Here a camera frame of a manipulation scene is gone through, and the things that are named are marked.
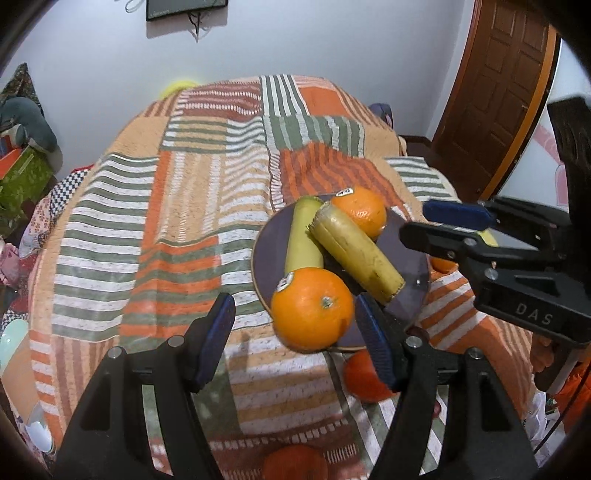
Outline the smooth red tomato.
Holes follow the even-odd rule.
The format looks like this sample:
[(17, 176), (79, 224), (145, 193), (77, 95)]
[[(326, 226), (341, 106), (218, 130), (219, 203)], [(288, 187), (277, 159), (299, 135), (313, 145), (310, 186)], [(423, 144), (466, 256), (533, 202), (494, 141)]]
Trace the smooth red tomato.
[(346, 360), (342, 367), (346, 390), (363, 403), (377, 404), (398, 396), (377, 376), (367, 349), (360, 350)]

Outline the long yellow banana piece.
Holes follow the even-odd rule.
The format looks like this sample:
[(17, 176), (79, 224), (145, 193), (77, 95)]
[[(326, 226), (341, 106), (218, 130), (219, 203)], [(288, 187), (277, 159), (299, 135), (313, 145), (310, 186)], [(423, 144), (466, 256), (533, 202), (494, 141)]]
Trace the long yellow banana piece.
[(401, 273), (381, 249), (341, 209), (329, 201), (315, 213), (308, 232), (322, 248), (382, 305), (405, 286)]

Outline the red tomato with stem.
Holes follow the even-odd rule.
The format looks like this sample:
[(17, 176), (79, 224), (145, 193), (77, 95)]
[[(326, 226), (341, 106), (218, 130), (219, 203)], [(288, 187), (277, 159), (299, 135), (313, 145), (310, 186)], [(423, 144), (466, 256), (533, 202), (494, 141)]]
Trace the red tomato with stem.
[(270, 453), (263, 461), (266, 480), (327, 480), (328, 462), (315, 448), (290, 445)]

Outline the large orange with sticker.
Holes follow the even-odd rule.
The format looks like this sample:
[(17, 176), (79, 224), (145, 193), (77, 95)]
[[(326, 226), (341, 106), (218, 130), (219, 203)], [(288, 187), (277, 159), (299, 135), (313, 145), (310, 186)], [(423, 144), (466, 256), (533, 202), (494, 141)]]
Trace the large orange with sticker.
[(273, 329), (290, 349), (315, 352), (331, 347), (355, 318), (353, 294), (329, 270), (305, 267), (287, 273), (270, 302)]

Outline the small mandarin by plate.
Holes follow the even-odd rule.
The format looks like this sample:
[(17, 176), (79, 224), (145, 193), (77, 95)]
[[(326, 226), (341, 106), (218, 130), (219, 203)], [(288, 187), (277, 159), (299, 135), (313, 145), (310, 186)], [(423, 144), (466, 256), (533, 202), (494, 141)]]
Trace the small mandarin by plate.
[(429, 258), (429, 260), (430, 260), (431, 267), (435, 271), (442, 273), (442, 274), (449, 274), (449, 273), (454, 272), (458, 269), (458, 265), (451, 260), (446, 260), (446, 259), (433, 257), (433, 256), (431, 256)]

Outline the white wardrobe with hearts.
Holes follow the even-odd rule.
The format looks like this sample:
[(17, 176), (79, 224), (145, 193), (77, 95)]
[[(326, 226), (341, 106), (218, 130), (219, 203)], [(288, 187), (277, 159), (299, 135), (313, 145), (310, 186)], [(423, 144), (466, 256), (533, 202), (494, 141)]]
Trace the white wardrobe with hearts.
[(582, 96), (590, 103), (590, 81), (575, 53), (562, 40), (546, 105), (500, 196), (568, 210), (566, 170), (559, 159), (547, 106), (573, 96)]

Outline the orange on plate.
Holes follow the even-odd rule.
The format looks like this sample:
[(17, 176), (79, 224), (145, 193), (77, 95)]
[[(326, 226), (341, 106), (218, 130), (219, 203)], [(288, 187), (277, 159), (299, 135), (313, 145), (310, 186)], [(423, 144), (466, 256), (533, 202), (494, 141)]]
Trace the orange on plate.
[(377, 240), (387, 224), (387, 209), (378, 194), (362, 186), (335, 193), (331, 203), (345, 212), (370, 239)]

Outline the light green round plate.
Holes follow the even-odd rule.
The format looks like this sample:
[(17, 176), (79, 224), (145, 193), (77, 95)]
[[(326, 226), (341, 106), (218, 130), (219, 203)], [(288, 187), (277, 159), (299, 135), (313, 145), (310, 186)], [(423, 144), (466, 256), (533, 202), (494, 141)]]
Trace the light green round plate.
[(16, 352), (20, 343), (28, 334), (29, 324), (26, 320), (15, 319), (10, 322), (1, 335), (0, 363), (1, 371), (4, 371), (11, 357)]

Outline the short yellow banana piece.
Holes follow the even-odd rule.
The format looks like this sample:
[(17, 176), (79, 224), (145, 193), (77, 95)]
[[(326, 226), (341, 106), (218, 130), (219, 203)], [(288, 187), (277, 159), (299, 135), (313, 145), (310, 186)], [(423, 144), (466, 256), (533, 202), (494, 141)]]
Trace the short yellow banana piece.
[(308, 226), (321, 206), (322, 200), (315, 196), (304, 196), (294, 203), (284, 273), (287, 274), (301, 268), (324, 267), (322, 250), (308, 232)]

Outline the brown wooden door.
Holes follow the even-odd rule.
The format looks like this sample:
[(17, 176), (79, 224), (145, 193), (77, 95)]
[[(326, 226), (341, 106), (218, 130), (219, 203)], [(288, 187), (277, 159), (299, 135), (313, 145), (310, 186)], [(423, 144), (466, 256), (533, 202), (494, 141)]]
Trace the brown wooden door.
[(461, 200), (488, 199), (525, 148), (548, 97), (560, 38), (530, 1), (477, 1), (434, 137)]

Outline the striped patchwork bedspread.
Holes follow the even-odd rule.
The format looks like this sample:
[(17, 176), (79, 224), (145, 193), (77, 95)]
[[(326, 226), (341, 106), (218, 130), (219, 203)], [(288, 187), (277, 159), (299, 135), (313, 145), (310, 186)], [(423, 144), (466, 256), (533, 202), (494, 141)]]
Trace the striped patchwork bedspread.
[(329, 80), (269, 75), (187, 89), (149, 105), (88, 170), (43, 199), (23, 239), (29, 332), (5, 382), (58, 452), (107, 351), (183, 333), (218, 293), (236, 321), (194, 399), (228, 479), (259, 479), (287, 445), (320, 452), (332, 479), (370, 475), (397, 400), (363, 405), (337, 352), (290, 351), (273, 332), (250, 260), (263, 224), (304, 195), (349, 186), (418, 220), (455, 193), (404, 140)]

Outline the green storage box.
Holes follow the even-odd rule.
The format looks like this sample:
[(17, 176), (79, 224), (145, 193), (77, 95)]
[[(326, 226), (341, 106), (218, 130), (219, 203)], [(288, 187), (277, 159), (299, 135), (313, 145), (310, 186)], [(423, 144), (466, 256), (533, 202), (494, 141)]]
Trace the green storage box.
[(37, 202), (53, 178), (46, 155), (27, 146), (1, 158), (1, 216), (12, 220), (23, 214), (25, 201)]

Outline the yellow foam tube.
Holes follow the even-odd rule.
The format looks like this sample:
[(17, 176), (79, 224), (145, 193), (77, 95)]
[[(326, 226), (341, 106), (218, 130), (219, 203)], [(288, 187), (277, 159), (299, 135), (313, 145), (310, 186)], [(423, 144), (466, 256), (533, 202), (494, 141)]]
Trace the yellow foam tube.
[(197, 81), (193, 80), (178, 80), (171, 82), (168, 84), (159, 94), (160, 99), (165, 99), (166, 97), (181, 92), (185, 89), (190, 89), (197, 87)]

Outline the grey plush toy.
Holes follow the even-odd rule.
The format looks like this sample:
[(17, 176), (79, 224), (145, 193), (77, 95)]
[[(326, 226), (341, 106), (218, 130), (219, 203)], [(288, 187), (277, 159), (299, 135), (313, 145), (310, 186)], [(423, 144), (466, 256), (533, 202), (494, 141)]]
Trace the grey plush toy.
[(27, 146), (53, 153), (57, 139), (40, 108), (30, 99), (13, 97), (1, 102), (1, 135), (8, 136), (15, 147)]

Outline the small wall monitor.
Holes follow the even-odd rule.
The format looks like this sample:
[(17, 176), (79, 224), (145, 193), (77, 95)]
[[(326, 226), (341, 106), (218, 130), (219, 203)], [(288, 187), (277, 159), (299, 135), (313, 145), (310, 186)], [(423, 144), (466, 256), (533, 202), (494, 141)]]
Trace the small wall monitor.
[(146, 0), (146, 20), (154, 21), (185, 13), (223, 9), (228, 0)]

